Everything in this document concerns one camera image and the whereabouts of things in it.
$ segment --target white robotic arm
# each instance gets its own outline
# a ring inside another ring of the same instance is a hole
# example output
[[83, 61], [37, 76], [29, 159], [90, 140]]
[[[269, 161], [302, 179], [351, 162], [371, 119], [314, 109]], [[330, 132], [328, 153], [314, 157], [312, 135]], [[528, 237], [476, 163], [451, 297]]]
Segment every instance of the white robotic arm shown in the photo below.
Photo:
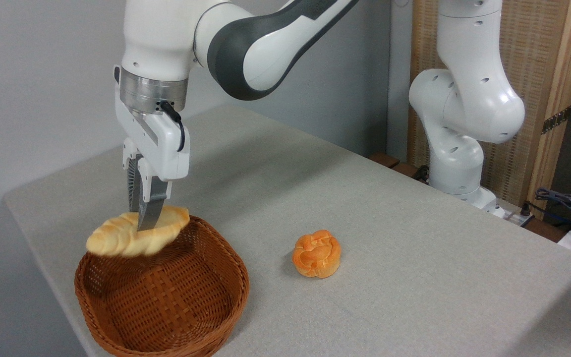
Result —
[[409, 91], [429, 142], [430, 185], [498, 215], [494, 194], [480, 187], [484, 157], [477, 140], [510, 140], [525, 116], [499, 55], [501, 5], [440, 0], [437, 50], [448, 69], [420, 73]]
[[172, 181], [188, 174], [190, 136], [178, 112], [191, 68], [207, 67], [232, 97], [263, 98], [356, 2], [290, 0], [252, 16], [226, 0], [127, 0], [115, 104], [139, 230], [156, 224]]

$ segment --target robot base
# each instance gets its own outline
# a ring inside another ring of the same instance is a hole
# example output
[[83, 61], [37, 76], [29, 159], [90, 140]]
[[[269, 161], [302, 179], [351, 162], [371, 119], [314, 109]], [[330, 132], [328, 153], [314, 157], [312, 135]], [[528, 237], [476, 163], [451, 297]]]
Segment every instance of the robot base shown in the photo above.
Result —
[[482, 186], [468, 194], [452, 194], [451, 196], [470, 203], [471, 205], [480, 208], [480, 210], [492, 213], [499, 218], [503, 218], [506, 213], [503, 208], [499, 207], [497, 204], [495, 194]]

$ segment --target white wall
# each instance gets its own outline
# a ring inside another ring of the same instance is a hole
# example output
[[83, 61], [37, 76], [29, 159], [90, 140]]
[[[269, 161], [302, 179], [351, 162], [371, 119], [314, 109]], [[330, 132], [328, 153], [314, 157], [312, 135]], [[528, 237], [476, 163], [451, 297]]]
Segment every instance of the white wall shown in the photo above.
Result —
[[[256, 14], [284, 0], [238, 0]], [[389, 3], [361, 0], [260, 102], [227, 97], [206, 70], [188, 117], [235, 102], [359, 154], [385, 149]], [[2, 195], [119, 145], [113, 64], [123, 0], [0, 0]], [[0, 205], [0, 356], [81, 355], [29, 250]]]
[[413, 0], [392, 0], [387, 154], [406, 161]]

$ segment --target wicker basket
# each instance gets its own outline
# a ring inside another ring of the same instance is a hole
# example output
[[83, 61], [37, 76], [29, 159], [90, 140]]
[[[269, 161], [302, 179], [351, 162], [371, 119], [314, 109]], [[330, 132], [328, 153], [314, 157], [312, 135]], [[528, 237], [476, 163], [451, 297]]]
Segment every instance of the wicker basket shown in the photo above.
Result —
[[248, 272], [206, 221], [191, 216], [152, 257], [86, 253], [74, 278], [89, 331], [105, 351], [130, 356], [211, 356], [244, 310]]

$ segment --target bread roll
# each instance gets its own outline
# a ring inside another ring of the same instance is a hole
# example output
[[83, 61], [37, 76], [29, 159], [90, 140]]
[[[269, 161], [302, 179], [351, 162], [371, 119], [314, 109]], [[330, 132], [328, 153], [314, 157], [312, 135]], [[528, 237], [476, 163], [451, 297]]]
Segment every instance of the bread roll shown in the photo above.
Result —
[[154, 255], [173, 241], [190, 220], [188, 209], [164, 206], [156, 226], [138, 232], [138, 212], [108, 219], [88, 238], [90, 253], [107, 257]]
[[325, 229], [300, 237], [292, 253], [292, 263], [297, 271], [310, 278], [332, 275], [338, 269], [340, 259], [341, 245]]

